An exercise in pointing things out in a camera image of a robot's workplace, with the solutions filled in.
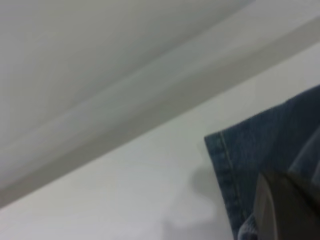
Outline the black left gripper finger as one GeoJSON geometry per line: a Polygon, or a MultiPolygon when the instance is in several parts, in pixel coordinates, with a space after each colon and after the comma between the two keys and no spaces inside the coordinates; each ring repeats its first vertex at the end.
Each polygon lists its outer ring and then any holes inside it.
{"type": "Polygon", "coordinates": [[[318,240],[320,189],[295,174],[260,173],[253,215],[259,240],[318,240]]]}

